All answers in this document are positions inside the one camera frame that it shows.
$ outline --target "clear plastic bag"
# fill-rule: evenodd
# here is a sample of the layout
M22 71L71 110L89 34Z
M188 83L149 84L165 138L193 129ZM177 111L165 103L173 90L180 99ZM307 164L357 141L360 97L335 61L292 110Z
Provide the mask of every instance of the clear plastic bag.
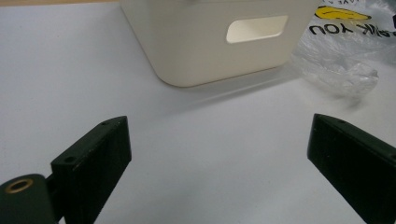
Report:
M396 10L393 0L342 4L348 1L323 0L290 64L310 82L362 97L378 81L376 70L362 61L396 64Z

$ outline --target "white surface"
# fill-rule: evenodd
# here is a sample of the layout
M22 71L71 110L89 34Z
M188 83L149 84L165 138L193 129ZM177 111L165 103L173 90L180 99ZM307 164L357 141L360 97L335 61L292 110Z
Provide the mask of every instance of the white surface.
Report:
M120 0L158 77L179 87L280 66L288 60L319 3ZM247 19L260 20L232 25ZM247 30L250 35L240 35Z
M0 7L0 182L102 120L129 119L133 160L96 223L363 223L306 158L314 113L396 146L395 68L361 102L287 67L191 89L153 73L118 3Z

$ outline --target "white table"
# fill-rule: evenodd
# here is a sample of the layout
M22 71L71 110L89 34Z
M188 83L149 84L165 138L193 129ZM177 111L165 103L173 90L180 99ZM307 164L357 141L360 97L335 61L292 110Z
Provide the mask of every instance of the white table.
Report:
M363 223L306 158L314 113L396 146L395 68L360 102L287 66L189 89L154 74L119 3L0 7L0 182L102 120L129 119L133 159L96 223Z

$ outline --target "brass insert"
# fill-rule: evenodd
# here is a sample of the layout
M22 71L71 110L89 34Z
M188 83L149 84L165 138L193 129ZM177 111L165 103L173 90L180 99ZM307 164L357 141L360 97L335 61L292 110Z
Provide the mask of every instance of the brass insert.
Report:
M32 185L33 185L33 179L20 179L9 184L6 187L6 193L9 194L18 193L25 189L28 189Z

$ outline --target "rectangular cutout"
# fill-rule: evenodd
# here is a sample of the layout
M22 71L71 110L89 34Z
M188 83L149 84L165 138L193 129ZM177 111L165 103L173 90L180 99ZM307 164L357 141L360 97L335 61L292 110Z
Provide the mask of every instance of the rectangular cutout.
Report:
M235 44L279 36L288 18L288 16L276 16L234 21L228 28L227 42Z

